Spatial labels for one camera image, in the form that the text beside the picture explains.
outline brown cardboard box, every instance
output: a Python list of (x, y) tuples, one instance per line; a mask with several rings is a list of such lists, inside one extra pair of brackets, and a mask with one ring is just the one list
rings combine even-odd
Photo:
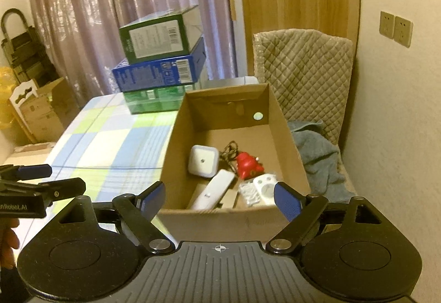
[[(257, 112), (263, 114), (261, 120), (253, 118)], [(246, 208), (241, 197), (233, 209), (186, 210), (197, 184), (209, 181), (188, 173), (191, 147), (207, 145), (222, 151), (231, 140), (239, 150), (258, 156), (266, 172), (276, 173), (302, 194), (310, 193), (300, 155), (268, 84), (187, 93), (161, 174), (166, 201), (159, 218), (178, 241), (268, 241), (288, 223), (277, 207)]]
[(39, 142), (57, 141), (80, 112), (74, 94), (65, 78), (59, 78), (38, 89), (20, 110), (30, 131)]

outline chair backrest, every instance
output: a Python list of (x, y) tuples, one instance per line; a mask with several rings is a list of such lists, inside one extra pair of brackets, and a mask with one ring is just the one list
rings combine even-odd
[(254, 35), (254, 75), (273, 87), (285, 119), (324, 122), (338, 144), (352, 73), (352, 41), (315, 29)]
[(20, 106), (26, 101), (26, 99), (28, 99), (32, 95), (38, 97), (37, 86), (35, 85), (34, 80), (31, 79), (27, 82), (21, 83), (18, 87), (16, 87), (9, 98), (11, 105), (14, 107), (18, 116), (29, 131), (29, 126), (25, 121), (23, 114), (21, 113)]

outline checkered tablecloth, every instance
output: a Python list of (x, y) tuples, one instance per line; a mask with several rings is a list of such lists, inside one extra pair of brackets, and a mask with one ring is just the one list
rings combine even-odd
[[(46, 163), (53, 174), (44, 181), (80, 177), (92, 201), (142, 192), (159, 179), (176, 114), (131, 115), (121, 93), (92, 99), (49, 154)], [(21, 246), (69, 201), (54, 203), (45, 219), (21, 219), (17, 229)], [(158, 220), (154, 224), (161, 228)]]

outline power outlet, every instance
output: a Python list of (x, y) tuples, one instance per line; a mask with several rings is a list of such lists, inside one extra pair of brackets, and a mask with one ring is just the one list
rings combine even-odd
[(395, 16), (381, 11), (380, 15), (380, 34), (387, 38), (393, 38)]
[(412, 40), (413, 23), (405, 18), (396, 16), (393, 39), (395, 42), (409, 48)]

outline green box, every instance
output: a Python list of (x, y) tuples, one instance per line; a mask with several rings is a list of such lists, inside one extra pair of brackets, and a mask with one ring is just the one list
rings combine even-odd
[(186, 92), (199, 89), (199, 83), (166, 86), (125, 92), (124, 98), (131, 114), (178, 110)]
[(120, 28), (129, 64), (188, 56), (202, 36), (199, 7), (156, 12)]

